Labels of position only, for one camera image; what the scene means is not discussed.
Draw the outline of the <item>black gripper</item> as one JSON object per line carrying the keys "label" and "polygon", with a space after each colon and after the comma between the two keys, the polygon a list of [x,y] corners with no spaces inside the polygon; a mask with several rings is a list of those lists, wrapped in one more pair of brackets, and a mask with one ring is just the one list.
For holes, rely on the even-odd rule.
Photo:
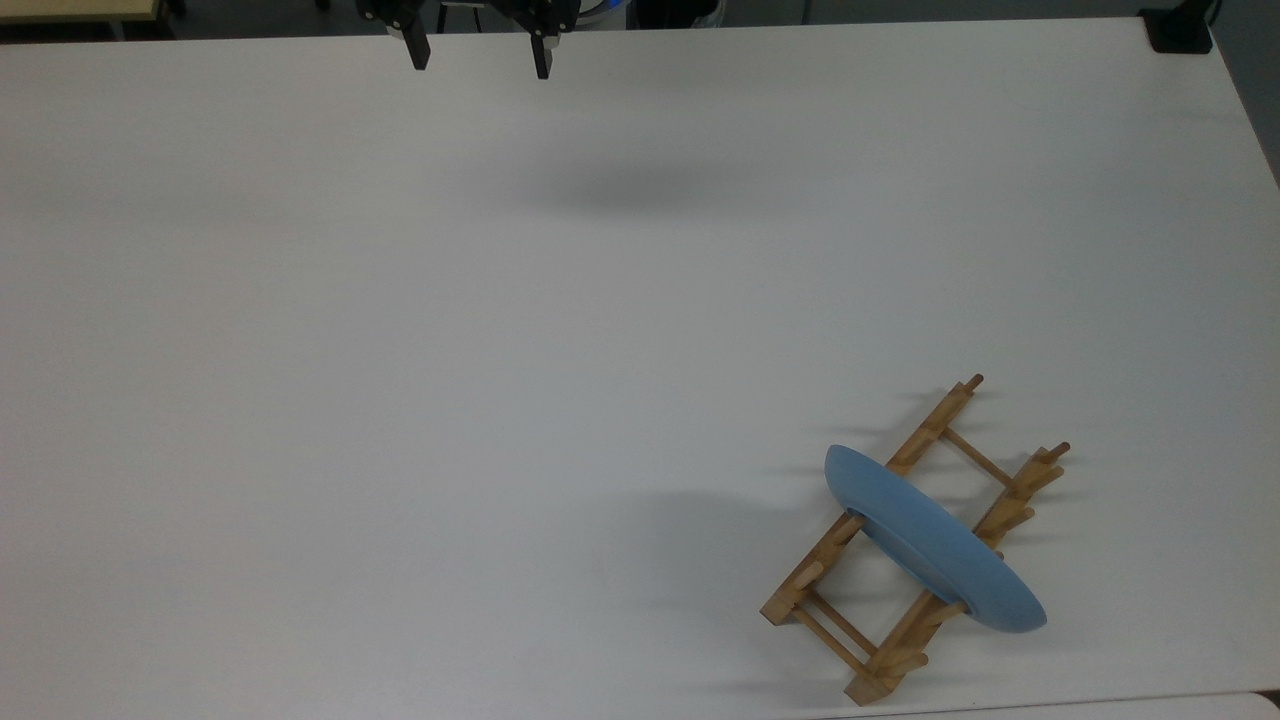
{"label": "black gripper", "polygon": [[581,12],[580,1],[357,1],[356,12],[362,19],[380,22],[389,33],[401,36],[413,69],[425,70],[431,56],[428,33],[422,27],[424,8],[428,5],[436,9],[436,28],[442,27],[442,17],[447,18],[447,10],[453,8],[467,8],[475,15],[480,10],[489,10],[512,20],[530,33],[539,79],[550,78],[554,36],[547,35],[570,32]]}

